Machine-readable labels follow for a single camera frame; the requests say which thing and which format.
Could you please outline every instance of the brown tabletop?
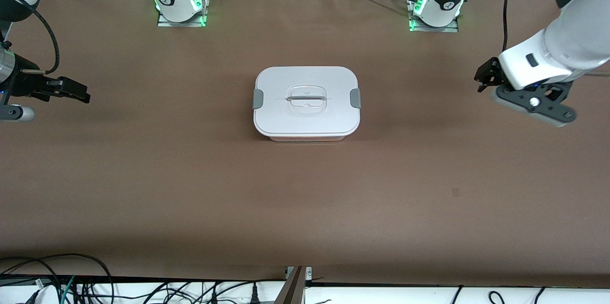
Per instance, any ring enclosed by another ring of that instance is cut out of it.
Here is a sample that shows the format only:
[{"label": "brown tabletop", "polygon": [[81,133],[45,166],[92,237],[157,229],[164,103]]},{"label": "brown tabletop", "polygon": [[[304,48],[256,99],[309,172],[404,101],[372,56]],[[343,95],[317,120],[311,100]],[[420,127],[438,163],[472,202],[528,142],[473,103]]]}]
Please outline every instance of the brown tabletop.
[{"label": "brown tabletop", "polygon": [[[459,33],[425,33],[401,0],[212,0],[205,28],[157,28],[151,0],[41,0],[54,75],[91,103],[11,100],[37,118],[0,126],[0,252],[89,253],[130,276],[299,263],[327,282],[610,286],[610,80],[578,80],[578,119],[560,129],[477,93],[501,7],[469,0]],[[509,45],[557,14],[511,0]],[[52,65],[34,17],[10,40]],[[358,130],[261,136],[254,80],[280,65],[355,72]]]}]

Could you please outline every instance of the container lid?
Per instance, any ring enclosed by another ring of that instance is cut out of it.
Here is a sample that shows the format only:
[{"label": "container lid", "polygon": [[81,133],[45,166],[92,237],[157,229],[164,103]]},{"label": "container lid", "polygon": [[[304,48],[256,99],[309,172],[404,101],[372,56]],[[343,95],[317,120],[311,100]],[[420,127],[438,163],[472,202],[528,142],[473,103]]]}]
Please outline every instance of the container lid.
[{"label": "container lid", "polygon": [[345,67],[271,67],[256,78],[253,108],[263,135],[349,135],[360,123],[360,90]]}]

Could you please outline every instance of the teal cable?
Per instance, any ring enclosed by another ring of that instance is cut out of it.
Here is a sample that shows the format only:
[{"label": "teal cable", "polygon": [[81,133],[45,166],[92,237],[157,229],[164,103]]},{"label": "teal cable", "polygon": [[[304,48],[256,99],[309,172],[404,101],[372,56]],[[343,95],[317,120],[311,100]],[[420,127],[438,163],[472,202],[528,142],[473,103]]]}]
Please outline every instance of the teal cable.
[{"label": "teal cable", "polygon": [[63,293],[61,294],[61,302],[59,302],[59,304],[63,304],[66,301],[66,295],[68,294],[68,289],[70,289],[70,286],[72,286],[72,282],[74,282],[74,278],[76,276],[73,275],[72,278],[70,278],[70,281],[68,282],[65,291],[63,291]]}]

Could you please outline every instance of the white floor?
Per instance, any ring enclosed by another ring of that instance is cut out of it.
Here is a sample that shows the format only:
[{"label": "white floor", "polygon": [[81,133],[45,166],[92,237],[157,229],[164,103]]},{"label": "white floor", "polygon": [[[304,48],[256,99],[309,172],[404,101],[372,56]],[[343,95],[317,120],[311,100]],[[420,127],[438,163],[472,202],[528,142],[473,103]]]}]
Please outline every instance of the white floor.
[{"label": "white floor", "polygon": [[[152,292],[161,283],[132,283],[115,285],[116,295],[135,297]],[[172,283],[170,288],[178,288],[183,283]],[[217,291],[238,283],[222,283]],[[209,289],[212,282],[192,283],[183,291],[195,297],[204,289]],[[283,282],[258,283],[258,293],[261,302],[273,301],[279,294]],[[38,288],[36,286],[6,286],[0,287],[0,304],[24,303]],[[450,304],[457,287],[310,287],[305,291],[305,304],[318,304],[331,300],[329,304]],[[489,291],[497,291],[504,297],[506,304],[532,304],[538,293],[536,287],[464,287],[457,298],[456,304],[490,304]],[[95,287],[96,294],[109,294],[110,287],[99,285]],[[250,284],[227,291],[218,300],[231,299],[237,304],[249,304],[252,294]],[[162,302],[166,292],[161,291],[149,303]],[[106,304],[109,298],[100,298]],[[115,304],[141,304],[144,298],[137,300],[116,298]],[[170,304],[188,304],[175,296]],[[547,288],[540,296],[538,304],[608,304],[610,289],[567,289]],[[36,304],[57,304],[57,295],[46,287],[37,298]]]}]

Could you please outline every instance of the white plastic container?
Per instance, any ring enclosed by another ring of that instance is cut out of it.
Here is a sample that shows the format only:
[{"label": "white plastic container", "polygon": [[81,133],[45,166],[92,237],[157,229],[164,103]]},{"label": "white plastic container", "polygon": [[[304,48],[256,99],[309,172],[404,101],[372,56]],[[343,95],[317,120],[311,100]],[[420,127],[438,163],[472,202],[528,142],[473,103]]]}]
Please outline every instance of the white plastic container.
[{"label": "white plastic container", "polygon": [[345,67],[271,67],[256,78],[254,126],[277,142],[339,141],[360,124],[360,90]]}]

